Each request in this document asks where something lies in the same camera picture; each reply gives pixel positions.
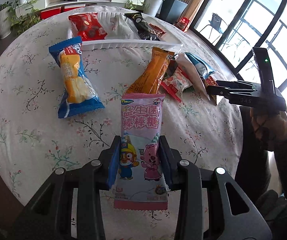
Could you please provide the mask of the person's right hand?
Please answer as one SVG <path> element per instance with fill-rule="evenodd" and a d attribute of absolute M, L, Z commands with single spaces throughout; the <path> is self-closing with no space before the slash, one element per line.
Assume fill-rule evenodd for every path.
<path fill-rule="evenodd" d="M 256 138 L 263 142 L 268 151 L 273 152 L 287 140 L 287 112 L 268 115 L 251 108 L 250 117 Z"/>

